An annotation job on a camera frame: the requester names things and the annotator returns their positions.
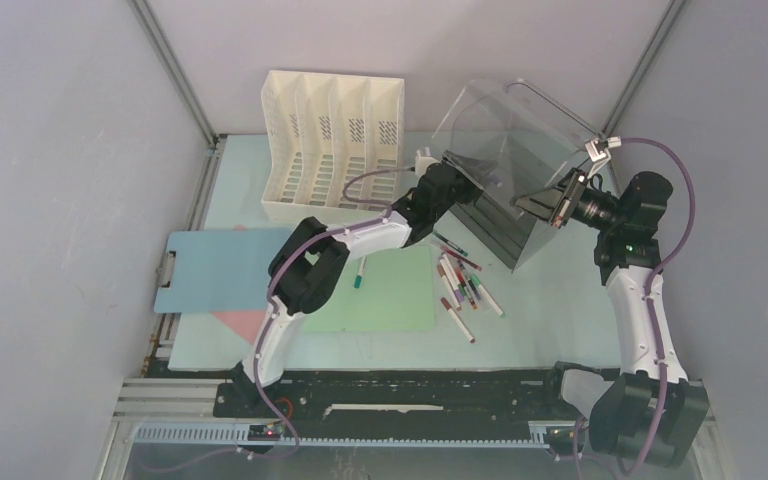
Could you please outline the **transparent grey drawer box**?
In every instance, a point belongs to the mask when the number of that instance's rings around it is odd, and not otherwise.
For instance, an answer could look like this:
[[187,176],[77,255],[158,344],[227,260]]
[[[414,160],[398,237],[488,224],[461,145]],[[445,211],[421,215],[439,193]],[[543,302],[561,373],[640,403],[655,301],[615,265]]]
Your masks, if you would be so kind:
[[488,187],[455,217],[510,270],[518,269],[553,237],[546,224],[513,206],[544,190],[573,167],[588,168],[585,144],[606,138],[566,106],[524,80],[502,85],[472,80],[458,94],[432,137],[445,150],[495,160],[503,184]]

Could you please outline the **teal capped white marker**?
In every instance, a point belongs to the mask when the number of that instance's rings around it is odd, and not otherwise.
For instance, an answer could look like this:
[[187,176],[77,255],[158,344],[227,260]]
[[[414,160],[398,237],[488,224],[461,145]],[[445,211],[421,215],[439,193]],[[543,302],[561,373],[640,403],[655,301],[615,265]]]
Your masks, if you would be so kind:
[[358,268],[357,268],[357,272],[356,272],[354,283],[353,283],[353,286],[355,289],[359,289],[362,285],[366,262],[367,262],[367,258],[362,257],[358,263]]

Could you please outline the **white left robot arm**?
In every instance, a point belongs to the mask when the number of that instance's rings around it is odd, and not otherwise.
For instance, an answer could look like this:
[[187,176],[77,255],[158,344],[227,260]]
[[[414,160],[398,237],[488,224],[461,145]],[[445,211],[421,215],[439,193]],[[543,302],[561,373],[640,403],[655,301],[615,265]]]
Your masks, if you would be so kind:
[[332,227],[315,217],[301,220],[269,264],[264,321],[250,352],[232,371],[238,404],[252,416],[272,411],[272,385],[283,375],[291,343],[305,316],[330,300],[349,261],[425,239],[453,206],[473,204],[488,186],[500,185],[497,167],[495,160],[450,150],[441,159],[418,154],[410,169],[417,184],[396,201],[382,203],[377,216]]

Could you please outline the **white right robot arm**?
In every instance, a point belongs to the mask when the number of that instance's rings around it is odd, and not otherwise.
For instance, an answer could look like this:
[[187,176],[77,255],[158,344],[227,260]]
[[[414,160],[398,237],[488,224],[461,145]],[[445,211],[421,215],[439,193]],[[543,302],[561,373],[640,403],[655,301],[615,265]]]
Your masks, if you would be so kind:
[[684,461],[709,409],[706,391],[690,383],[678,360],[663,307],[654,236],[672,193],[665,177],[644,171],[614,196],[573,169],[554,185],[511,201],[552,227],[575,220],[597,230],[594,263],[617,320],[616,378],[557,362],[541,392],[543,408],[556,418],[577,410],[597,453],[664,468]]

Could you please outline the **green tipped dark pen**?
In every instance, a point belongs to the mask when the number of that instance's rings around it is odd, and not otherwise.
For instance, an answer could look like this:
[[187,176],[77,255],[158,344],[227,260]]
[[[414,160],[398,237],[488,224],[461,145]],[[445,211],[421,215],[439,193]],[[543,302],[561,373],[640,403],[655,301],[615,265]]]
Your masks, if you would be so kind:
[[444,245],[446,245],[449,249],[457,252],[459,255],[461,255],[463,257],[467,257],[468,256],[468,253],[464,249],[459,247],[457,244],[455,244],[453,241],[449,240],[447,237],[443,236],[439,232],[433,231],[432,235],[436,239],[438,239],[440,242],[442,242]]

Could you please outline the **dark red pen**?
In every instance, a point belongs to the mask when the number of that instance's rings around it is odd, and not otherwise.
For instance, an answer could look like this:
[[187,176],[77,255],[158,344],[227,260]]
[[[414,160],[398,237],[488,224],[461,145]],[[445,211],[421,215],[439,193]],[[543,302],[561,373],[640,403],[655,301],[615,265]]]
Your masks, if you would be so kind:
[[453,250],[451,250],[451,249],[449,249],[449,248],[447,248],[447,247],[445,247],[445,246],[441,246],[440,248],[441,248],[441,250],[442,250],[444,253],[446,253],[446,254],[448,254],[448,255],[452,256],[453,258],[455,258],[455,259],[457,259],[457,260],[459,260],[459,261],[463,262],[463,263],[464,263],[464,264],[466,264],[466,265],[469,265],[469,266],[470,266],[470,267],[472,267],[473,269],[475,269],[475,270],[477,270],[477,271],[482,271],[482,270],[483,270],[483,267],[482,267],[481,265],[479,265],[479,264],[476,264],[476,263],[472,262],[471,260],[467,259],[467,258],[466,258],[466,257],[464,257],[463,255],[460,255],[459,253],[457,253],[457,252],[455,252],[455,251],[453,251]]

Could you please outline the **green capped white marker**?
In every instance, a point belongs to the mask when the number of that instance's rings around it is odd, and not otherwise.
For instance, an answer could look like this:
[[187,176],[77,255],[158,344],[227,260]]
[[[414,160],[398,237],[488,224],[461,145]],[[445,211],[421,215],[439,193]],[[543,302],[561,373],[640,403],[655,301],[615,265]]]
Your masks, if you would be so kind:
[[498,304],[498,302],[495,300],[495,298],[491,295],[489,290],[484,286],[482,281],[476,276],[472,275],[471,280],[480,292],[480,295],[486,300],[488,305],[492,308],[492,310],[499,316],[504,317],[505,312],[501,308],[501,306]]

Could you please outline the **brown capped white marker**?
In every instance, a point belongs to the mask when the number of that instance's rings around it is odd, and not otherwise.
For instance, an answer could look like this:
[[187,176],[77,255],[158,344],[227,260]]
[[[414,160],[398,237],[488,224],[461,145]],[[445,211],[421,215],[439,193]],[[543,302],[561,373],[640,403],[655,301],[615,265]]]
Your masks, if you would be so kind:
[[451,282],[449,280],[449,277],[446,274],[446,271],[444,270],[444,267],[440,263],[438,263],[436,265],[436,268],[437,268],[438,274],[439,274],[439,276],[440,276],[440,278],[442,280],[444,288],[445,288],[445,290],[447,292],[448,298],[452,301],[452,305],[453,305],[454,309],[457,310],[457,311],[460,311],[461,310],[460,301],[458,300],[458,297],[456,295],[455,289],[452,287]]

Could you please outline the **red capped white marker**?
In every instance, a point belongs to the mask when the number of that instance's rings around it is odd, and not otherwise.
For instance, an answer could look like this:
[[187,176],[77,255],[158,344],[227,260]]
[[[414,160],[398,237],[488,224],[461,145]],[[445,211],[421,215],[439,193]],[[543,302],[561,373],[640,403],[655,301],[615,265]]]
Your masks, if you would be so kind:
[[458,326],[460,331],[463,333],[467,341],[470,344],[474,344],[476,342],[476,338],[474,337],[472,332],[469,330],[465,322],[457,314],[456,309],[451,305],[451,303],[446,298],[441,298],[440,302],[443,305],[446,312],[449,314],[449,316],[453,319],[455,324]]

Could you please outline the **green clipboard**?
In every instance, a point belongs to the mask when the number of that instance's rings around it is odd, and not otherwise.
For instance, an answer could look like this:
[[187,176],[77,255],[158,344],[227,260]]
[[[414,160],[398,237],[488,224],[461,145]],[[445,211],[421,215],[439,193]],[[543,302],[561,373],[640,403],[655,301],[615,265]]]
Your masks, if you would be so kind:
[[366,256],[362,285],[353,286],[360,260],[345,265],[328,302],[305,317],[306,333],[428,331],[436,326],[435,297],[427,246]]

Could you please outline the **white file organizer rack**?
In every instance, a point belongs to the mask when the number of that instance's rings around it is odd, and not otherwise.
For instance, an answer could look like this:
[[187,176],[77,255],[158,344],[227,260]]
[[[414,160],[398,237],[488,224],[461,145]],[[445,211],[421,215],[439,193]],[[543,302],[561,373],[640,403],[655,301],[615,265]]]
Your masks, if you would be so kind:
[[276,223],[371,218],[400,195],[401,78],[272,70],[261,89],[271,170],[261,205]]

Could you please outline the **pink paper sheet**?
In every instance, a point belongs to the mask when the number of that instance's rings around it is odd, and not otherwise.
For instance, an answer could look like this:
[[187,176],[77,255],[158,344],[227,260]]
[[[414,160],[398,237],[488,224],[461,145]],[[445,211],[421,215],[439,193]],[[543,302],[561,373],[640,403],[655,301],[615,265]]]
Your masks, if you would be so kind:
[[249,344],[257,341],[266,319],[264,310],[218,311],[212,315]]

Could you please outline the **blue clipboard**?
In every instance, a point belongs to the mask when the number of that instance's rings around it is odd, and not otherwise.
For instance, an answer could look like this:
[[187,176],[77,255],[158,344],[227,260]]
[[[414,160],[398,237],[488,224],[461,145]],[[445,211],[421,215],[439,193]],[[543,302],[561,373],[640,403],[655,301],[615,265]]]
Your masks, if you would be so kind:
[[154,311],[191,314],[263,310],[268,268],[287,228],[173,232],[167,239]]

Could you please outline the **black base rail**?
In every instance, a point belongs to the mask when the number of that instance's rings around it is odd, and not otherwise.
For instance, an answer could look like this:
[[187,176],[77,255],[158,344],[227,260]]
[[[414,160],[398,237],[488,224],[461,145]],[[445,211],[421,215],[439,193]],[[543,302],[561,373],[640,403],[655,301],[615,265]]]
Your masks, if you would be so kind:
[[303,440],[526,441],[534,425],[574,421],[557,369],[289,370],[258,393],[240,367],[215,395],[216,418],[287,416]]

